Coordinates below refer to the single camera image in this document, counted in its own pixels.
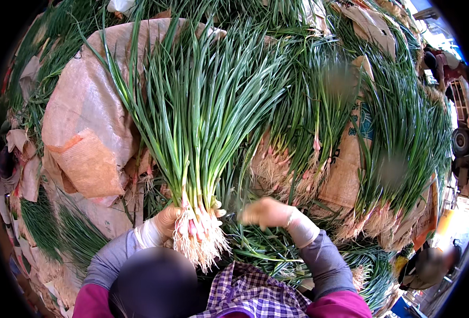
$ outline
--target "person in background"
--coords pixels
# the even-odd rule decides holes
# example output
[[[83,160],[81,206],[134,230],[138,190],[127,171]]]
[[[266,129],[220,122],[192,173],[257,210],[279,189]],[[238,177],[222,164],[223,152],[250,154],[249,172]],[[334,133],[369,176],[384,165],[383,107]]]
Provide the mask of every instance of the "person in background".
[[[217,212],[217,217],[225,214],[225,210]],[[312,273],[312,301],[256,267],[236,261],[218,272],[211,286],[191,287],[196,285],[190,274],[184,274],[189,270],[195,273],[191,263],[185,262],[186,269],[181,254],[162,248],[172,237],[180,214],[181,209],[167,207],[98,251],[77,295],[74,317],[372,316],[336,246],[296,207],[265,197],[248,205],[240,221],[261,228],[279,226],[289,232]]]
[[[420,290],[440,283],[444,276],[453,274],[461,255],[462,249],[455,240],[451,249],[445,253],[425,242],[400,271],[399,288]]]
[[[439,83],[439,89],[445,92],[449,99],[454,100],[450,83],[462,76],[469,84],[469,69],[466,63],[458,60],[454,54],[436,50],[428,44],[423,52],[422,67],[432,71],[432,75]]]

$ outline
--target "magenta shirt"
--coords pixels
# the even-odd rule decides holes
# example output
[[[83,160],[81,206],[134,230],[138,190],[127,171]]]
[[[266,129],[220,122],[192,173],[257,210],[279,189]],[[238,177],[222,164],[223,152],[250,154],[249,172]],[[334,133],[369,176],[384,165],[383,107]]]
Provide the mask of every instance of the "magenta shirt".
[[[109,291],[95,284],[86,284],[79,290],[73,318],[113,318],[108,305]],[[361,296],[343,290],[323,296],[307,308],[310,318],[371,318],[369,307]],[[242,312],[232,312],[222,318],[246,318]]]

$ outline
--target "checkered apron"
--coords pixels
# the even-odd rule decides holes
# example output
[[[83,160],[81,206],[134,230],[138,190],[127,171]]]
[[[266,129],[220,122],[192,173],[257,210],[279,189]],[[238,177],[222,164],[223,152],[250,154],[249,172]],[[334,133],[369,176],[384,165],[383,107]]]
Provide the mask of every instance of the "checkered apron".
[[[218,318],[243,312],[250,318],[308,317],[310,300],[255,266],[234,261],[212,283],[206,310],[191,318]]]

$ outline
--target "truck wheel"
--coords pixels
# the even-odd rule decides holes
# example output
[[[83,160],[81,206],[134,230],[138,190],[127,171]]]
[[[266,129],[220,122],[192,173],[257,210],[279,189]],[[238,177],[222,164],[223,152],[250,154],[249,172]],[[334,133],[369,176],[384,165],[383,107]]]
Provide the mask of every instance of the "truck wheel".
[[[457,128],[452,134],[452,139],[456,157],[465,156],[469,153],[469,132],[467,130]]]

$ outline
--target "gloved hand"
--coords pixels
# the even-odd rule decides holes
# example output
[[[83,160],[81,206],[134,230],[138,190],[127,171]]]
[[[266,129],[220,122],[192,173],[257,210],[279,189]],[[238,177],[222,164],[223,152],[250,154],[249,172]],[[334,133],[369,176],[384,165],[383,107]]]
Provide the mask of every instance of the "gloved hand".
[[[296,207],[280,203],[270,197],[264,197],[249,204],[239,220],[242,224],[258,224],[262,230],[266,227],[280,226],[286,229],[298,248],[304,248],[319,235],[317,227]]]
[[[216,201],[212,208],[215,210],[215,216],[221,217],[224,216],[226,210],[219,209],[221,207],[220,201]],[[164,243],[172,238],[174,232],[174,226],[176,220],[183,213],[182,208],[175,207],[173,204],[167,206],[162,211],[160,211],[153,218],[144,221],[140,226],[137,226],[134,229],[137,241],[142,248],[149,247],[161,247]],[[221,221],[217,221],[218,226],[222,224]],[[197,232],[197,239],[201,239],[201,234],[204,236],[204,232]]]

